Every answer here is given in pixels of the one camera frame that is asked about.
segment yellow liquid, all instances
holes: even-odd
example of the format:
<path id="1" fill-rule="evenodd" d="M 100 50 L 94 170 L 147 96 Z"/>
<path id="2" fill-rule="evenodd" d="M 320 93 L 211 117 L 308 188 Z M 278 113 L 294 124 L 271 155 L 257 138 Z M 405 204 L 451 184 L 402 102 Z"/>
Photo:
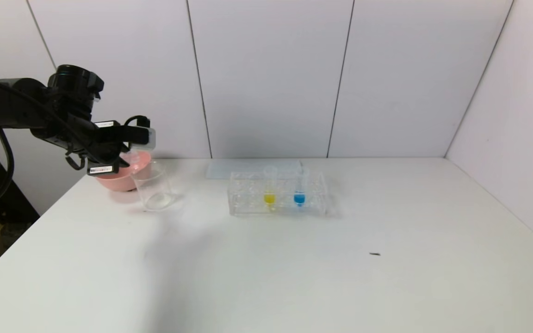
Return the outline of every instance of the yellow liquid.
<path id="1" fill-rule="evenodd" d="M 272 206 L 273 204 L 275 204 L 275 201 L 277 200 L 277 196 L 275 194 L 270 194 L 270 193 L 265 194 L 263 200 L 268 206 Z"/>

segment test tube with yellow liquid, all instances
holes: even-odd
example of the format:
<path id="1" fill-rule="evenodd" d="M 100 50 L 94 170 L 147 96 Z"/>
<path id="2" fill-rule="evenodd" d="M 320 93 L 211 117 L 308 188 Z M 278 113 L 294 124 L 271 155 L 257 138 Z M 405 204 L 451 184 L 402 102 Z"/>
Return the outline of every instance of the test tube with yellow liquid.
<path id="1" fill-rule="evenodd" d="M 270 208 L 273 209 L 275 202 L 277 202 L 277 168 L 272 165 L 265 167 L 264 169 L 265 177 L 265 192 L 264 192 L 264 202 Z"/>

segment black cable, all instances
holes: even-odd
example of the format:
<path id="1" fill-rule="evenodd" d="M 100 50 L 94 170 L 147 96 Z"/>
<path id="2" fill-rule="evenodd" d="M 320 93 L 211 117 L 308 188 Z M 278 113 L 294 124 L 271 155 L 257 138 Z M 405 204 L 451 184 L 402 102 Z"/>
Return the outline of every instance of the black cable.
<path id="1" fill-rule="evenodd" d="M 32 103 L 39 110 L 46 112 L 49 116 L 51 116 L 51 118 L 53 118 L 53 120 L 55 120 L 55 122 L 58 122 L 61 126 L 63 126 L 72 135 L 72 137 L 74 137 L 74 139 L 83 147 L 83 149 L 100 164 L 113 164 L 115 162 L 115 160 L 104 160 L 100 158 L 100 156 L 97 156 L 97 154 L 93 154 L 89 150 L 88 145 L 84 141 L 82 141 L 82 139 L 77 135 L 74 129 L 71 128 L 71 126 L 69 126 L 66 122 L 59 118 L 59 116 L 57 116 L 53 111 L 49 110 L 48 108 L 44 107 L 44 105 L 42 105 L 40 102 L 36 101 L 36 99 L 33 99 L 25 93 L 17 91 L 16 89 L 13 89 L 10 86 L 6 86 L 4 84 L 0 84 L 0 89 L 3 89 L 8 93 L 16 95 L 17 97 L 20 97 L 21 99 Z"/>
<path id="2" fill-rule="evenodd" d="M 4 146 L 4 150 L 6 151 L 6 158 L 8 160 L 8 169 L 7 169 L 7 175 L 6 179 L 4 180 L 4 183 L 0 186 L 0 198 L 6 193 L 9 184 L 11 184 L 11 177 L 13 176 L 13 153 L 11 152 L 11 147 L 9 146 L 9 142 L 7 141 L 6 133 L 4 130 L 0 127 L 0 140 L 1 144 Z"/>
<path id="3" fill-rule="evenodd" d="M 130 122 L 133 122 L 133 120 L 137 120 L 137 126 L 141 127 L 147 127 L 149 128 L 151 126 L 149 118 L 146 116 L 132 116 L 131 118 L 127 119 L 127 121 L 124 123 L 125 126 L 129 125 Z"/>

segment blue liquid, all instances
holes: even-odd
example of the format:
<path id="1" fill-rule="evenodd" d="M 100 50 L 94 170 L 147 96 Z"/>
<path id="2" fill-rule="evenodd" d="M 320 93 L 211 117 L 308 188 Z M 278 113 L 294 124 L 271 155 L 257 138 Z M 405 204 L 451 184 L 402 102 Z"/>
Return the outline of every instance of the blue liquid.
<path id="1" fill-rule="evenodd" d="M 305 203 L 305 194 L 304 192 L 296 192 L 296 194 L 293 196 L 293 201 L 296 203 L 298 207 L 302 207 Z"/>

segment white wall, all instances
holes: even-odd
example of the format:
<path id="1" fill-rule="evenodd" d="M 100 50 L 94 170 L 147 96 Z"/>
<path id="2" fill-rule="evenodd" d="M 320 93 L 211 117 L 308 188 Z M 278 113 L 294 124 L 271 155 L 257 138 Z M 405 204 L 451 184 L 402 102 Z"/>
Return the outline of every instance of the white wall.
<path id="1" fill-rule="evenodd" d="M 533 230 L 533 0 L 514 2 L 447 158 Z"/>
<path id="2" fill-rule="evenodd" d="M 213 157 L 325 157 L 352 0 L 189 0 Z"/>
<path id="3" fill-rule="evenodd" d="M 444 156 L 511 0 L 356 0 L 330 157 Z"/>
<path id="4" fill-rule="evenodd" d="M 104 80 L 93 120 L 152 120 L 156 157 L 209 158 L 186 0 L 30 0 L 57 66 Z"/>
<path id="5" fill-rule="evenodd" d="M 55 72 L 26 2 L 0 0 L 0 78 L 35 78 Z M 29 130 L 6 130 L 15 160 L 13 180 L 38 213 L 44 213 L 83 175 L 67 165 L 64 152 Z M 0 143 L 0 161 L 6 154 Z"/>

